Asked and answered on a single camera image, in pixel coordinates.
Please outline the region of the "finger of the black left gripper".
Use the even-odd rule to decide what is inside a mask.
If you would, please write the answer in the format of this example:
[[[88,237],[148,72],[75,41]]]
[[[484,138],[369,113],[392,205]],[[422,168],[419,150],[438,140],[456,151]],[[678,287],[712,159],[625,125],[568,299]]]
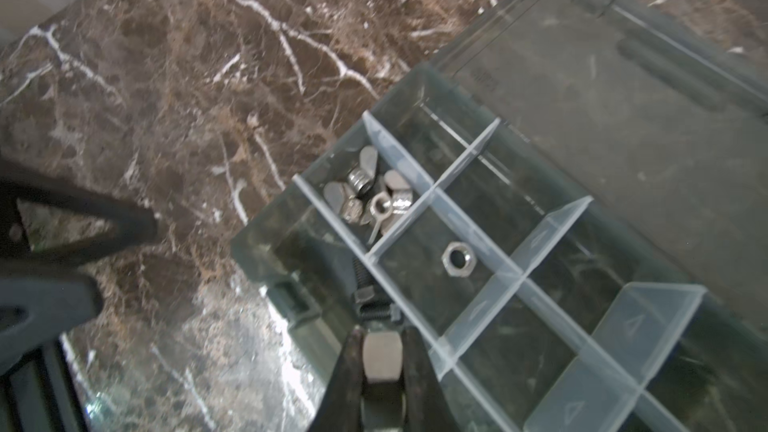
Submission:
[[[19,205],[95,227],[89,235],[53,245],[33,245]],[[148,208],[79,187],[65,179],[1,160],[1,257],[35,263],[86,264],[153,240],[158,232]]]
[[[1,364],[97,317],[103,298],[95,279],[5,276],[1,279]]]

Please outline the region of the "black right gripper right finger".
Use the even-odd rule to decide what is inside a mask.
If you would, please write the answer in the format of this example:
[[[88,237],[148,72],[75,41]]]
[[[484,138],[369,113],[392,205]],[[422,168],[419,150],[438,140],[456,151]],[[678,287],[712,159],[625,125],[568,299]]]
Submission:
[[[404,430],[458,431],[421,333],[413,326],[405,327],[401,340],[406,405]]]

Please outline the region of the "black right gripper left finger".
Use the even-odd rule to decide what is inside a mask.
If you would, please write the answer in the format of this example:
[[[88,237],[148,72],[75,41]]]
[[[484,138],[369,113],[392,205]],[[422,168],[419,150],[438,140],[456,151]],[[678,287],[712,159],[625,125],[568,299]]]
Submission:
[[[355,326],[347,335],[308,432],[363,430],[361,398],[365,383],[365,337],[366,331],[360,326]]]

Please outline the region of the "black hex bolt in box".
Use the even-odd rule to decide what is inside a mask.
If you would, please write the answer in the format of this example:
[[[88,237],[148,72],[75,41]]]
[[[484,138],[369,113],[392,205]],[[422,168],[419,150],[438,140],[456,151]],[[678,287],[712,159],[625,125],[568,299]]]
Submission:
[[[352,267],[356,288],[351,299],[363,322],[393,322],[393,302],[363,262],[354,258]]]

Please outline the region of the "silver hex nut in box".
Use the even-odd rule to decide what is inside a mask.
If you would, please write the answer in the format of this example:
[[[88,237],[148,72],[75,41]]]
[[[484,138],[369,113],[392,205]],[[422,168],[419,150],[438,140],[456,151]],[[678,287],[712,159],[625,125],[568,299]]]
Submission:
[[[454,241],[445,248],[441,261],[449,276],[466,278],[473,273],[477,257],[468,243]]]

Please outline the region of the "silver wing nut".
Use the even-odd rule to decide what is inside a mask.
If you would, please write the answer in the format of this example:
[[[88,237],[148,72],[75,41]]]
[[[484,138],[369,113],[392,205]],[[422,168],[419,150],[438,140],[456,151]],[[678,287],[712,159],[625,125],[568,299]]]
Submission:
[[[343,181],[324,185],[325,201],[344,222],[356,224],[362,218],[365,208],[363,198],[373,187],[377,164],[377,149],[367,145],[360,150],[358,163],[346,173]]]

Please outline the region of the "clear plastic organizer box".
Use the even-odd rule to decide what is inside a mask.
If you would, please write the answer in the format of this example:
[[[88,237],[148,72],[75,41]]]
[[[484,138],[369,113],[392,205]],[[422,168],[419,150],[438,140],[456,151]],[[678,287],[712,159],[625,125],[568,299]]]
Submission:
[[[323,187],[367,145],[348,224]],[[231,250],[321,381],[356,325],[417,327],[465,430],[767,427],[767,78],[636,0],[504,0]],[[358,317],[354,258],[393,322]]]

